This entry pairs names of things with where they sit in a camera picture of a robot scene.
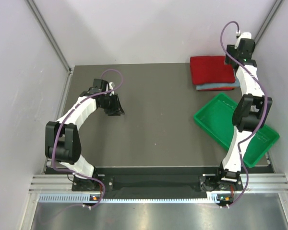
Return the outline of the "red t shirt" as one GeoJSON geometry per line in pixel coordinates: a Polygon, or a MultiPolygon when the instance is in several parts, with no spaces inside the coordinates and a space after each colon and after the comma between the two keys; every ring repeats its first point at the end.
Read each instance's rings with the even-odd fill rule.
{"type": "Polygon", "coordinates": [[[232,91],[234,90],[235,88],[232,88],[232,87],[223,87],[223,88],[211,88],[211,89],[205,89],[203,91],[232,91]]]}
{"type": "Polygon", "coordinates": [[[225,56],[190,57],[192,83],[234,83],[235,76],[231,65],[225,64],[225,56]]]}

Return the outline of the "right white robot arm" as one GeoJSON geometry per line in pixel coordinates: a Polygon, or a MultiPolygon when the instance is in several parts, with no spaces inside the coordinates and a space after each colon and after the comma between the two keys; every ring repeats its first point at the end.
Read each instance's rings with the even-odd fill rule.
{"type": "Polygon", "coordinates": [[[237,183],[247,147],[255,133],[264,126],[273,102],[259,83],[257,64],[252,58],[254,49],[255,41],[250,33],[241,34],[236,44],[226,48],[225,63],[233,67],[242,98],[232,116],[234,134],[228,153],[214,178],[216,187],[221,190],[237,183]]]}

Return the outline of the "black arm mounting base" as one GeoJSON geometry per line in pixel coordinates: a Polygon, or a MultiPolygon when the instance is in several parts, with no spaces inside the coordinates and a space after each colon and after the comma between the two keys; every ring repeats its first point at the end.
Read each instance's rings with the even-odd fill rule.
{"type": "Polygon", "coordinates": [[[94,177],[105,185],[107,199],[203,198],[243,189],[241,179],[221,181],[218,173],[218,167],[98,167],[94,177]]]}

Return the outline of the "folded blue t shirt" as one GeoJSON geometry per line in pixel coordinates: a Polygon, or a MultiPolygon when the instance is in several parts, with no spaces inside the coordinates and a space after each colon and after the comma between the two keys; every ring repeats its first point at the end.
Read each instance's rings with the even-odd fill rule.
{"type": "Polygon", "coordinates": [[[211,89],[211,88],[223,88],[223,87],[232,87],[237,88],[240,87],[240,82],[238,80],[235,80],[234,83],[206,83],[201,85],[196,85],[196,90],[203,91],[205,89],[211,89]]]}

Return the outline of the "folded red t shirt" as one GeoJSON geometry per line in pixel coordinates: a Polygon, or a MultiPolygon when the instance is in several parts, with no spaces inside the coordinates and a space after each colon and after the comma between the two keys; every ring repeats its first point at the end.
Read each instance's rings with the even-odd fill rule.
{"type": "Polygon", "coordinates": [[[234,90],[235,88],[232,88],[232,87],[223,87],[223,88],[211,88],[211,89],[205,89],[203,91],[232,91],[234,90]]]}

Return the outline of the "right aluminium frame post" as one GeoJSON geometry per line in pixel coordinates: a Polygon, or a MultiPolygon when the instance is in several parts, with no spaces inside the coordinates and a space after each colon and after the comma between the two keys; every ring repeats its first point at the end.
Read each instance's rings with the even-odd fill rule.
{"type": "Polygon", "coordinates": [[[254,40],[255,43],[258,44],[265,34],[266,30],[268,29],[269,25],[271,24],[272,20],[276,16],[277,12],[281,8],[281,5],[284,3],[284,0],[275,0],[272,4],[271,9],[268,11],[267,16],[265,17],[263,23],[261,24],[258,33],[256,34],[254,40]]]}

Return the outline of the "aluminium frame post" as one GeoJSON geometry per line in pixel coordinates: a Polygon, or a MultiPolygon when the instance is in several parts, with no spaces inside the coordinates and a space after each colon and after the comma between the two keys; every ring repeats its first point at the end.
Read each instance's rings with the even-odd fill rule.
{"type": "Polygon", "coordinates": [[[271,9],[268,11],[267,16],[265,17],[263,23],[261,24],[258,33],[256,34],[254,40],[255,43],[258,44],[265,34],[266,30],[268,29],[269,25],[271,24],[272,20],[276,16],[277,12],[281,8],[281,5],[284,3],[284,0],[275,0],[272,4],[271,9]]]}
{"type": "Polygon", "coordinates": [[[61,64],[65,68],[65,70],[70,73],[72,68],[68,64],[67,59],[65,58],[62,50],[60,49],[55,37],[53,36],[47,22],[45,21],[42,13],[40,12],[38,6],[36,5],[34,0],[24,0],[27,4],[28,8],[30,9],[31,13],[35,17],[36,21],[38,22],[41,30],[43,31],[44,35],[46,36],[47,40],[49,41],[51,47],[53,48],[54,52],[56,53],[57,57],[59,58],[61,64]]]}

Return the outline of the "aluminium frame rail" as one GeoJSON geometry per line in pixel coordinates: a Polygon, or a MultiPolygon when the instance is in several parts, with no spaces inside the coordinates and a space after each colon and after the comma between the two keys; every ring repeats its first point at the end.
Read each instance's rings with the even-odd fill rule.
{"type": "MultiPolygon", "coordinates": [[[[30,193],[67,193],[72,182],[66,175],[34,175],[30,193]]],[[[250,173],[246,193],[288,193],[288,181],[282,173],[250,173]]]]}

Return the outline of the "left aluminium frame post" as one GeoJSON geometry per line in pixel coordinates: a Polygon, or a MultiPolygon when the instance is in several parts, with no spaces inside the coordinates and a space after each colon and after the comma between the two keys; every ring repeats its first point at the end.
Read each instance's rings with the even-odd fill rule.
{"type": "Polygon", "coordinates": [[[53,36],[47,22],[45,21],[42,13],[40,12],[38,6],[36,5],[34,0],[24,0],[27,4],[28,8],[30,9],[31,13],[35,17],[36,21],[38,22],[41,30],[43,31],[44,35],[46,36],[47,40],[49,41],[51,47],[53,48],[54,52],[56,53],[57,57],[59,58],[61,64],[65,68],[65,70],[70,73],[72,68],[68,64],[67,59],[65,58],[62,50],[60,49],[55,37],[53,36]]]}

